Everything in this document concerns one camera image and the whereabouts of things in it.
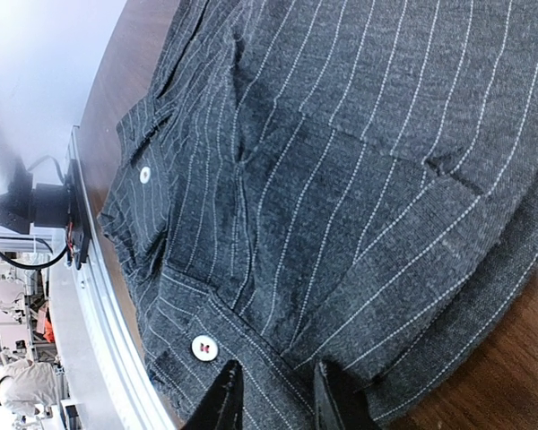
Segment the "gray pinstripe fabric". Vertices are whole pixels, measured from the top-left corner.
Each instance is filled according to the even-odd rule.
[[[185,1],[118,132],[100,222],[181,416],[234,357],[247,428],[309,428],[326,357],[386,423],[538,261],[538,0]]]

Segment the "wooden table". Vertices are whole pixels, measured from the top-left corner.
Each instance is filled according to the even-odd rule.
[[[129,0],[117,23],[78,135],[91,206],[99,211],[120,160],[118,120],[149,86],[178,0]],[[135,310],[113,245],[102,239],[118,300],[141,351]],[[538,429],[538,271],[489,338],[396,429]]]

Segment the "person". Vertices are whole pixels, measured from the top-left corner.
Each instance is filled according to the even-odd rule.
[[[0,406],[31,417],[38,415],[38,404],[57,404],[56,374],[51,365],[23,359],[0,369]]]

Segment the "white button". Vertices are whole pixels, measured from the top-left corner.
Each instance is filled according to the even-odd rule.
[[[152,177],[152,170],[148,167],[143,168],[140,172],[140,181],[142,184],[150,182],[150,177]]]
[[[199,361],[213,361],[219,355],[217,342],[209,336],[197,336],[191,344],[191,349]]]

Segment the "black cable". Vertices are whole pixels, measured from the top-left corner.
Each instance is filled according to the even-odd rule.
[[[44,262],[43,264],[37,264],[37,265],[29,265],[29,264],[22,264],[21,262],[15,262],[11,258],[6,257],[2,251],[0,251],[0,258],[10,264],[11,266],[14,266],[15,268],[22,269],[23,271],[41,271],[42,269],[47,269],[48,267],[52,267],[54,264],[62,260],[65,256],[65,254],[68,252],[68,246],[66,245],[64,248],[64,251],[60,253],[58,257],[56,257],[54,260],[51,260],[49,262]]]
[[[55,159],[51,155],[45,155],[44,157],[34,161],[28,167],[28,171],[31,172],[33,169],[35,169],[37,166],[42,164],[44,161],[47,161],[48,159],[51,159],[54,162],[54,165],[56,166],[57,177],[60,179],[60,182],[62,184],[65,183],[65,178],[64,178],[64,175],[62,175],[62,168],[60,167],[60,163],[58,163],[57,159]]]
[[[43,244],[52,254],[54,253],[54,250],[49,245],[48,242],[46,242],[41,237],[11,237],[11,236],[0,236],[0,240],[25,240],[28,242],[38,242],[39,244]]]
[[[37,166],[42,164],[44,161],[47,161],[48,159],[51,159],[52,162],[54,163],[54,165],[56,166],[57,177],[60,179],[60,182],[62,184],[64,184],[65,183],[65,178],[64,178],[64,175],[62,174],[62,168],[60,167],[60,163],[58,163],[57,159],[55,159],[51,155],[45,155],[44,157],[41,157],[40,159],[37,159],[36,161],[34,161],[28,167],[28,171],[31,172],[34,168],[36,168]],[[39,239],[39,238],[32,239],[32,238],[29,238],[29,237],[20,237],[20,238],[0,237],[0,239],[36,240],[36,241],[40,242],[41,244],[45,245],[52,254],[54,253],[54,250],[52,249],[52,247],[43,239]],[[11,258],[7,257],[2,251],[0,251],[0,258],[2,260],[4,260],[5,262],[7,262],[8,264],[10,264],[11,266],[16,267],[18,269],[22,269],[23,271],[40,271],[42,269],[47,269],[48,267],[52,267],[54,264],[56,264],[57,262],[62,260],[64,258],[64,256],[67,254],[67,252],[68,252],[68,245],[66,244],[64,250],[54,260],[51,260],[49,262],[45,262],[43,264],[37,264],[37,265],[29,265],[29,264],[22,264],[21,262],[15,262]]]

